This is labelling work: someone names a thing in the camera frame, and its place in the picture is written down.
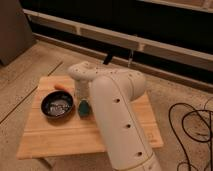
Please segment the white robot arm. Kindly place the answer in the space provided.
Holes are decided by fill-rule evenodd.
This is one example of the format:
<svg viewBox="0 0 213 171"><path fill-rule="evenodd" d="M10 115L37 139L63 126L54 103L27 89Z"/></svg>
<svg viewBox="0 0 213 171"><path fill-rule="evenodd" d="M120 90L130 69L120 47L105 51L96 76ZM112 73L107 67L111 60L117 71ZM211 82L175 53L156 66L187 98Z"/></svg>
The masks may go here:
<svg viewBox="0 0 213 171"><path fill-rule="evenodd" d="M162 171L131 102L146 89L137 70L99 68L89 62L72 65L78 99L88 97L101 137L115 171Z"/></svg>

